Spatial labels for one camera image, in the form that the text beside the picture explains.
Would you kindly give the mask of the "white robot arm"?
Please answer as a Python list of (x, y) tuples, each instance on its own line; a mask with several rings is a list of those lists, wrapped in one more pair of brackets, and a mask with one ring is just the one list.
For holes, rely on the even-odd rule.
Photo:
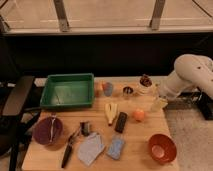
[(157, 87), (158, 96), (150, 110), (161, 110), (169, 100), (190, 87), (199, 88), (213, 99), (213, 60), (210, 57), (194, 54), (179, 56), (174, 62), (174, 70)]

